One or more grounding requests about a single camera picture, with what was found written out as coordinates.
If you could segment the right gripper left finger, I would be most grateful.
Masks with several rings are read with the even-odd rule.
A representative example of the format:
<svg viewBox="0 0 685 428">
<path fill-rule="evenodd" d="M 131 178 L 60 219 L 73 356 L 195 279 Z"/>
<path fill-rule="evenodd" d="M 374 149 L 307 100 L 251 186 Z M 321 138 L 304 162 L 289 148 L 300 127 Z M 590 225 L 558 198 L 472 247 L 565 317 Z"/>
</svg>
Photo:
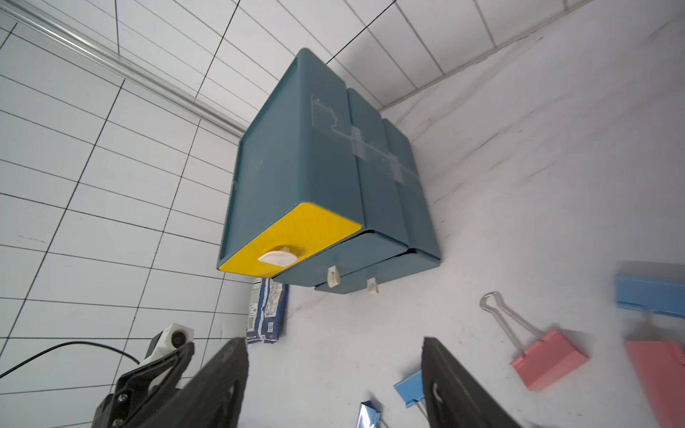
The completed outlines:
<svg viewBox="0 0 685 428">
<path fill-rule="evenodd" d="M 247 343 L 233 338 L 165 405 L 137 427 L 236 427 L 249 371 Z"/>
</svg>

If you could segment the yellow top drawer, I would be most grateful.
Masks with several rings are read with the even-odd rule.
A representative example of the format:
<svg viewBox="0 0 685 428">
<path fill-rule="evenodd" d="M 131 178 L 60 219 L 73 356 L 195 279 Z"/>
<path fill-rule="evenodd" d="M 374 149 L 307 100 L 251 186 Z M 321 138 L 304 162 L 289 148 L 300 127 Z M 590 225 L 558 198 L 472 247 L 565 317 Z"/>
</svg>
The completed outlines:
<svg viewBox="0 0 685 428">
<path fill-rule="evenodd" d="M 362 229 L 362 224 L 300 203 L 234 253 L 219 260 L 221 272 L 273 277 Z"/>
</svg>

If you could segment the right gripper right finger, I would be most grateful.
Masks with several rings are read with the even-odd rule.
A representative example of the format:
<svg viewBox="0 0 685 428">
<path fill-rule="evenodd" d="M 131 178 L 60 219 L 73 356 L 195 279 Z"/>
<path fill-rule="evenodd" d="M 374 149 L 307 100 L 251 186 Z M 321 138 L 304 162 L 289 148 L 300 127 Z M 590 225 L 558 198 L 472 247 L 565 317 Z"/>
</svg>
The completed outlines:
<svg viewBox="0 0 685 428">
<path fill-rule="evenodd" d="M 435 337 L 424 339 L 421 370 L 431 427 L 520 427 Z"/>
</svg>

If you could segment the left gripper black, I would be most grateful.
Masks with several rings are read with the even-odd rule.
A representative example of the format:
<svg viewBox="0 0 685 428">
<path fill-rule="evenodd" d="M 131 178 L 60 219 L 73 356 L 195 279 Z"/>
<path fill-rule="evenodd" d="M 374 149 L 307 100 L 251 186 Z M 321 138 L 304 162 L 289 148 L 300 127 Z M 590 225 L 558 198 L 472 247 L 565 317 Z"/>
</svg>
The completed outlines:
<svg viewBox="0 0 685 428">
<path fill-rule="evenodd" d="M 91 427 L 142 427 L 177 393 L 196 348 L 193 342 L 123 376 L 96 408 Z"/>
</svg>

